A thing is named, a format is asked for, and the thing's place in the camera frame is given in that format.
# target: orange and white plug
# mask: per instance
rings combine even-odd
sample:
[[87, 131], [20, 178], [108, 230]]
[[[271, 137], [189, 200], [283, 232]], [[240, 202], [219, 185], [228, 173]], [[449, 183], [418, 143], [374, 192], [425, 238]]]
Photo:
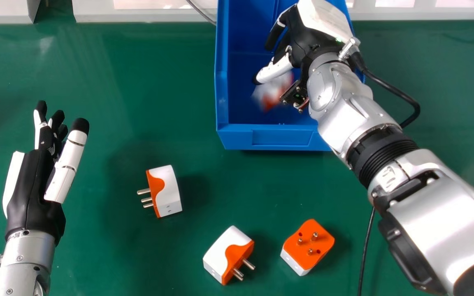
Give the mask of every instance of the orange and white plug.
[[156, 217], [161, 218], [182, 212], [179, 185], [171, 165], [145, 171], [149, 188], [138, 190], [137, 195], [149, 193], [141, 200], [144, 208], [153, 208]]
[[325, 228], [310, 219], [284, 242], [281, 258], [295, 273], [303, 276], [323, 259], [334, 245], [334, 241]]
[[231, 226], [215, 241], [204, 255], [204, 268], [222, 285], [228, 284], [232, 277], [244, 280], [239, 268], [242, 264], [250, 270], [256, 267], [248, 261], [252, 254], [254, 241], [237, 227]]

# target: green tabletop surface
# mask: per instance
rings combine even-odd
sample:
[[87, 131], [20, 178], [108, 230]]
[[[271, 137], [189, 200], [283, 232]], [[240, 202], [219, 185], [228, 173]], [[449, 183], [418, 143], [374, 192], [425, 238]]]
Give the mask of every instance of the green tabletop surface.
[[[331, 153], [225, 150], [216, 133], [215, 28], [207, 23], [77, 24], [71, 4], [42, 3], [36, 24], [0, 26], [1, 198], [11, 155], [34, 146], [32, 110], [84, 117], [91, 131], [64, 203], [51, 296], [354, 296], [370, 214], [365, 188]], [[474, 186], [474, 21], [355, 22], [373, 72], [410, 93], [407, 127]], [[411, 108], [372, 82], [397, 121]], [[157, 219], [138, 189], [145, 170], [173, 165], [184, 211]], [[335, 245], [299, 277], [282, 244], [314, 218]], [[255, 241], [243, 282], [223, 287], [202, 257], [229, 226]], [[414, 290], [374, 226], [365, 296]]]

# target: blue box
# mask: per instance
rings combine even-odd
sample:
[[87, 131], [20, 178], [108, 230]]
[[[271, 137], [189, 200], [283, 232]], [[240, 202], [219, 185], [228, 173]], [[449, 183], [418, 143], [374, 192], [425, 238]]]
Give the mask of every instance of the blue box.
[[[328, 0], [350, 17], [345, 0]], [[308, 112], [275, 107], [263, 112], [251, 95], [252, 77], [273, 54], [265, 41], [279, 13], [296, 0], [219, 0], [215, 94], [217, 133], [226, 149], [330, 151]], [[299, 77], [295, 70], [295, 79]]]

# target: plug pin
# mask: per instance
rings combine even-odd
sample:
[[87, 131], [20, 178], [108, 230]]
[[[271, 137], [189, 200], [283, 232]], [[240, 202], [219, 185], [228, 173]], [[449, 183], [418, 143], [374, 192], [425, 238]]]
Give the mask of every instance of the plug pin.
[[137, 195], [143, 195], [143, 194], [147, 194], [147, 193], [150, 193], [150, 192], [151, 192], [150, 188], [140, 189], [140, 190], [137, 191]]
[[256, 266], [251, 264], [250, 261], [246, 260], [246, 259], [243, 259], [242, 260], [242, 263], [245, 264], [249, 269], [251, 270], [255, 270], [256, 269]]
[[242, 273], [237, 268], [233, 268], [233, 276], [236, 277], [241, 282], [244, 280], [244, 273]]

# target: robotic arm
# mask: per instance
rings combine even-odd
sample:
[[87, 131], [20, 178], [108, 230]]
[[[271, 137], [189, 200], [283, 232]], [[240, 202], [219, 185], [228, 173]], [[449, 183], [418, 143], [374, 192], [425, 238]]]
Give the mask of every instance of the robotic arm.
[[2, 206], [7, 218], [6, 247], [0, 255], [0, 296], [49, 294], [54, 248], [65, 231], [62, 210], [77, 172], [89, 123], [74, 121], [67, 140], [64, 112], [47, 121], [47, 105], [34, 109], [35, 143], [28, 153], [14, 152]]
[[[281, 100], [308, 107], [318, 133], [367, 188], [382, 220], [378, 229], [411, 284], [430, 294], [474, 295], [474, 188], [402, 128], [419, 114], [412, 98], [368, 71], [346, 17], [323, 0], [283, 11], [265, 48], [275, 48], [256, 84], [301, 69]], [[415, 114], [401, 125], [354, 73], [406, 99]]]

